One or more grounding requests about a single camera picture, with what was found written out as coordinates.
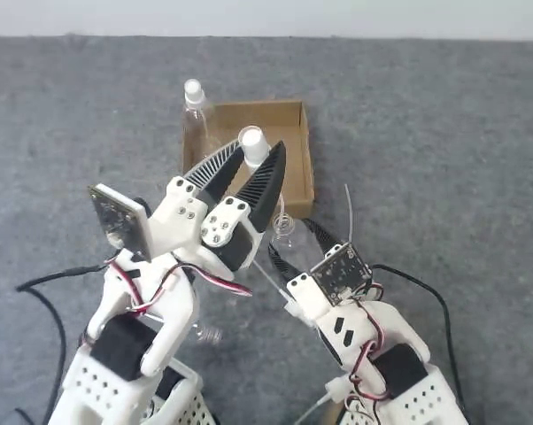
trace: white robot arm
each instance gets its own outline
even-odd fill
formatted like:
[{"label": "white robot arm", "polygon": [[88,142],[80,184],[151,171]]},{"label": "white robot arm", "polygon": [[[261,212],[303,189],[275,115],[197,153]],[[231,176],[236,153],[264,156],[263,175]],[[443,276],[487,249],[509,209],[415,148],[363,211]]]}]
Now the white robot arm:
[{"label": "white robot arm", "polygon": [[382,286],[353,246],[337,243],[329,249],[336,240],[317,223],[307,225],[327,251],[309,274],[297,274],[272,247],[270,254],[289,280],[300,316],[317,328],[347,373],[329,382],[321,399],[344,402],[338,423],[467,425],[442,372],[429,363],[428,346],[396,308],[374,300]]},{"label": "white robot arm", "polygon": [[[50,424],[214,424],[201,378],[174,359],[197,319],[190,275],[237,295],[230,282],[253,260],[276,207],[285,168],[278,143],[233,197],[221,200],[243,152],[233,142],[174,177],[157,210],[99,184],[90,188],[102,228],[119,253],[109,260],[101,303],[63,382]],[[159,331],[141,323],[149,314]]]}]

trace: white bottle cap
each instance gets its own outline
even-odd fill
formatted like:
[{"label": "white bottle cap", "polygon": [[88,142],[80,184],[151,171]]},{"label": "white bottle cap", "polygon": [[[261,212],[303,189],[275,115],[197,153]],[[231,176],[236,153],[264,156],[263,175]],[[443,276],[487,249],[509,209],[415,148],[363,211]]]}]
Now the white bottle cap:
[{"label": "white bottle cap", "polygon": [[184,98],[189,109],[202,109],[205,106],[205,93],[198,80],[192,78],[184,83]]},{"label": "white bottle cap", "polygon": [[243,146],[245,163],[251,170],[256,170],[267,159],[268,146],[263,130],[257,126],[248,126],[239,132],[239,143]]}]

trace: black cable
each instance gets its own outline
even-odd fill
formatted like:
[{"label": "black cable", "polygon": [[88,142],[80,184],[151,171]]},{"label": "black cable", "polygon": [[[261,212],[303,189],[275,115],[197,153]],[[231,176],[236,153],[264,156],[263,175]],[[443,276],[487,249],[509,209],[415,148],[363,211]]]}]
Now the black cable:
[{"label": "black cable", "polygon": [[386,266],[384,264],[373,264],[371,266],[373,270],[384,270],[385,272],[389,272],[392,274],[396,274],[397,276],[403,277],[407,279],[408,281],[420,286],[421,288],[427,290],[430,294],[432,294],[434,297],[436,297],[437,301],[442,306],[442,310],[444,311],[444,321],[445,321],[445,339],[447,341],[447,352],[448,356],[450,358],[450,365],[452,368],[452,374],[453,374],[453,381],[455,382],[455,392],[458,396],[458,401],[460,402],[460,406],[464,412],[466,412],[466,406],[465,401],[463,399],[463,390],[461,389],[461,381],[460,381],[460,373],[458,371],[458,365],[455,360],[455,350],[453,349],[453,340],[452,340],[452,322],[450,321],[450,312],[447,308],[447,304],[445,303],[444,298],[440,295],[440,293],[432,288],[431,286],[427,285],[426,283],[422,282],[419,279],[416,279],[415,277],[406,274],[404,272],[401,272],[400,270],[397,270],[396,268],[392,268],[389,266]]},{"label": "black cable", "polygon": [[22,410],[21,408],[17,407],[14,409],[16,413],[19,414],[19,416],[28,424],[28,425],[35,425],[35,422],[30,419],[30,416],[28,416],[28,413]]},{"label": "black cable", "polygon": [[46,412],[44,413],[44,419],[42,419],[42,425],[47,425],[52,413],[54,412],[54,407],[56,406],[56,399],[58,398],[58,389],[62,383],[62,375],[64,374],[64,364],[66,363],[66,331],[64,330],[64,324],[58,311],[52,305],[52,303],[47,299],[41,292],[33,288],[28,288],[23,290],[24,292],[32,295],[37,298],[42,305],[44,305],[50,312],[52,319],[56,323],[58,328],[58,334],[60,336],[60,354],[58,356],[58,365],[56,367],[56,375],[54,376],[54,385],[50,392],[50,398],[48,400],[48,405],[46,406]]},{"label": "black cable", "polygon": [[[33,289],[33,287],[36,285],[39,285],[40,283],[54,281],[62,277],[73,277],[73,276],[80,276],[82,274],[99,272],[106,267],[107,267],[107,264],[67,268],[66,270],[62,270],[61,272],[47,274],[43,277],[31,279],[30,281],[24,282],[15,288],[17,292],[26,292],[32,295],[33,297],[37,298],[48,309],[48,311],[50,312],[52,316],[52,319],[54,319],[54,322],[56,323],[56,327],[58,328],[58,334],[60,336],[60,354],[58,357],[58,367],[56,369],[56,375],[54,376],[54,385],[52,386],[52,390],[50,392],[50,398],[48,400],[48,405],[46,406],[46,412],[44,413],[44,418],[42,419],[42,425],[48,424],[48,421],[50,420],[50,417],[52,416],[52,413],[54,412],[54,408],[56,407],[58,391],[62,384],[62,376],[64,374],[64,365],[66,363],[67,342],[66,342],[66,331],[64,329],[64,324],[62,323],[62,319],[60,319],[60,315],[58,311],[56,310],[54,305],[52,305],[49,299],[47,299],[38,290]],[[35,425],[33,420],[24,410],[17,407],[15,409],[15,412],[17,412],[20,415],[20,417],[22,417],[22,419],[24,419],[29,425]]]},{"label": "black cable", "polygon": [[61,272],[53,273],[53,274],[47,274],[43,277],[38,277],[36,279],[32,279],[28,282],[24,282],[21,285],[17,286],[15,290],[17,292],[22,292],[24,290],[27,290],[29,288],[32,288],[33,286],[36,286],[40,283],[48,282],[48,281],[54,281],[55,279],[60,279],[62,277],[72,277],[72,276],[80,276],[82,274],[87,273],[95,273],[103,270],[106,268],[106,264],[102,265],[95,265],[95,266],[85,266],[85,267],[73,267],[68,268],[67,270],[62,270]]},{"label": "black cable", "polygon": [[376,404],[378,403],[378,400],[375,400],[373,402],[373,416],[375,417],[377,425],[381,425],[381,418],[379,418],[379,414],[376,412]]}]

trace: cardboard box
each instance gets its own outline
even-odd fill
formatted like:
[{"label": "cardboard box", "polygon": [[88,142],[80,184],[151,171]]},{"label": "cardboard box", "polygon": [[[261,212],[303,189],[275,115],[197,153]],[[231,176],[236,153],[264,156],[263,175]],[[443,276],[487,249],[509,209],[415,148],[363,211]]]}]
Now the cardboard box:
[{"label": "cardboard box", "polygon": [[[286,145],[286,174],[282,194],[287,212],[295,218],[304,219],[312,212],[313,170],[308,141],[308,121],[304,104],[299,100],[274,100],[217,104],[215,122],[210,131],[224,143],[237,138],[239,131],[247,126],[262,128],[272,146],[280,140]],[[190,170],[207,151],[183,140],[183,172]],[[244,165],[236,175],[229,193],[234,194],[249,177]]]}]

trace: white wall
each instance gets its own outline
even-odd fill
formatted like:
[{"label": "white wall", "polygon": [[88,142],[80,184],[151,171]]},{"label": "white wall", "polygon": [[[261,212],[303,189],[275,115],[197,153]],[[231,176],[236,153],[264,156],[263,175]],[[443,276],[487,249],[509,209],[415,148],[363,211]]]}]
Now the white wall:
[{"label": "white wall", "polygon": [[0,35],[533,40],[533,0],[0,0]]}]

